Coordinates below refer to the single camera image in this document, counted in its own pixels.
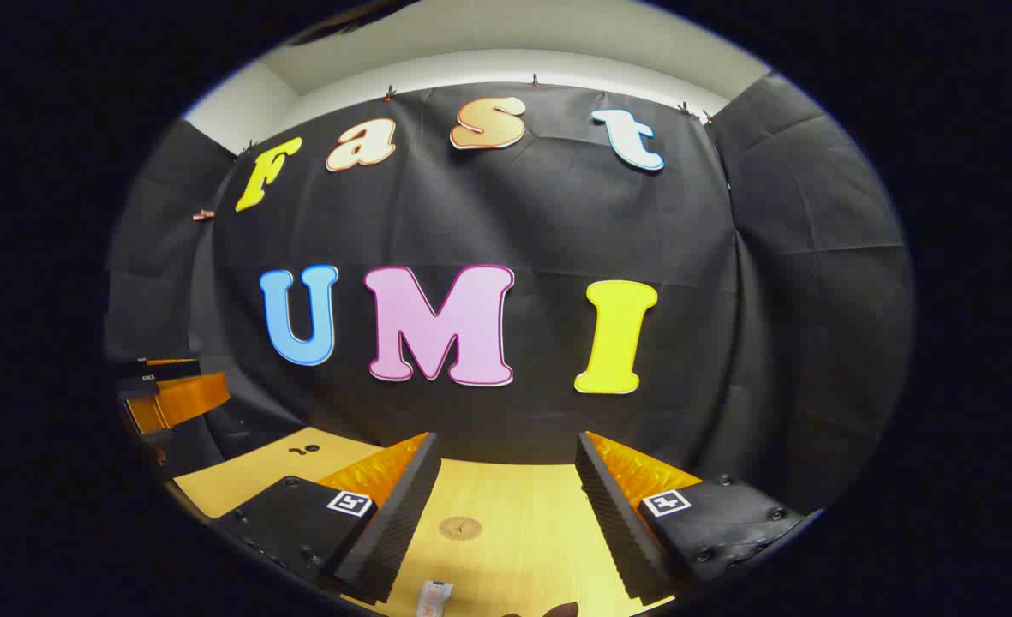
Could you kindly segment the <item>white toothpaste tube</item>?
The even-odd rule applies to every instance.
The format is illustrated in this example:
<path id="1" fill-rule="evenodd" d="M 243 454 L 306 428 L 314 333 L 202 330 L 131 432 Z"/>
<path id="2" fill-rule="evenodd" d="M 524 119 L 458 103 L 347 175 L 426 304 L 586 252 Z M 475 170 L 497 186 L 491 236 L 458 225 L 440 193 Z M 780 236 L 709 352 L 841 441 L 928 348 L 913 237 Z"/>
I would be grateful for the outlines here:
<path id="1" fill-rule="evenodd" d="M 446 617 L 446 605 L 451 600 L 453 584 L 429 579 L 421 586 L 416 617 Z"/>

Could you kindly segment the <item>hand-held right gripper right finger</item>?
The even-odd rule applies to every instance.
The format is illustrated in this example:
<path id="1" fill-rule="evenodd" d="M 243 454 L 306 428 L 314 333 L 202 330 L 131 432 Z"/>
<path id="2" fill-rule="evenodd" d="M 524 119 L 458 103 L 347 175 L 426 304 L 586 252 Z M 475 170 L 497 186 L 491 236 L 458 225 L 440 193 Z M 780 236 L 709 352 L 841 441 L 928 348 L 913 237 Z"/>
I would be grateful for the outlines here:
<path id="1" fill-rule="evenodd" d="M 578 434 L 575 466 L 627 595 L 645 604 L 713 592 L 819 517 L 737 477 L 701 479 L 592 431 Z"/>

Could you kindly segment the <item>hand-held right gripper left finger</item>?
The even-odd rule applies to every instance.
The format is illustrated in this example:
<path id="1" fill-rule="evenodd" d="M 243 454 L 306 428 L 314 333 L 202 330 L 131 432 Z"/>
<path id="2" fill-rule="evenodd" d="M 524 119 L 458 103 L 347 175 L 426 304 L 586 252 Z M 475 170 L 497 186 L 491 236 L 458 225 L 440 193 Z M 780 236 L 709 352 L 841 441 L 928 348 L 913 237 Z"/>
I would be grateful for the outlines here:
<path id="1" fill-rule="evenodd" d="M 417 434 L 324 479 L 284 476 L 213 519 L 240 552 L 304 590 L 385 602 L 440 471 Z"/>

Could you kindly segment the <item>black backdrop cloth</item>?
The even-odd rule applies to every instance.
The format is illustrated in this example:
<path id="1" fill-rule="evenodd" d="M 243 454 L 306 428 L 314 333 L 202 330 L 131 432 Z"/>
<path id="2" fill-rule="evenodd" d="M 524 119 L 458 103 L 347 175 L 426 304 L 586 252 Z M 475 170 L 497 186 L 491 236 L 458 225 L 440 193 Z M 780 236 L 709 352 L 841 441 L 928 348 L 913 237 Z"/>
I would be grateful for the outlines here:
<path id="1" fill-rule="evenodd" d="M 234 157 L 164 133 L 111 239 L 106 348 L 231 399 L 150 441 L 183 476 L 314 427 L 570 464 L 596 431 L 800 511 L 872 458 L 913 285 L 886 187 L 779 75 L 710 124 L 580 87 L 467 83 Z"/>

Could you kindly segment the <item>wooden desktop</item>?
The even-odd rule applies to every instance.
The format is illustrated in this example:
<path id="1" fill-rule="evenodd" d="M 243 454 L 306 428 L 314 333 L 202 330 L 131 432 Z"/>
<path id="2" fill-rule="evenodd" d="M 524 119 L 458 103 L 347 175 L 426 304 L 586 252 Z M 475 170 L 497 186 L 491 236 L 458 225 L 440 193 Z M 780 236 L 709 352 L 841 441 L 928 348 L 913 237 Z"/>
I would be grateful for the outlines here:
<path id="1" fill-rule="evenodd" d="M 308 427 L 176 482 L 216 517 L 284 476 L 318 480 L 374 452 L 376 446 Z M 482 534 L 447 539 L 438 526 L 451 516 L 474 517 Z M 627 595 L 572 464 L 443 459 L 391 597 L 374 612 L 415 617 L 429 579 L 453 584 L 446 617 L 543 617 L 568 602 L 579 605 L 580 617 L 647 610 Z"/>

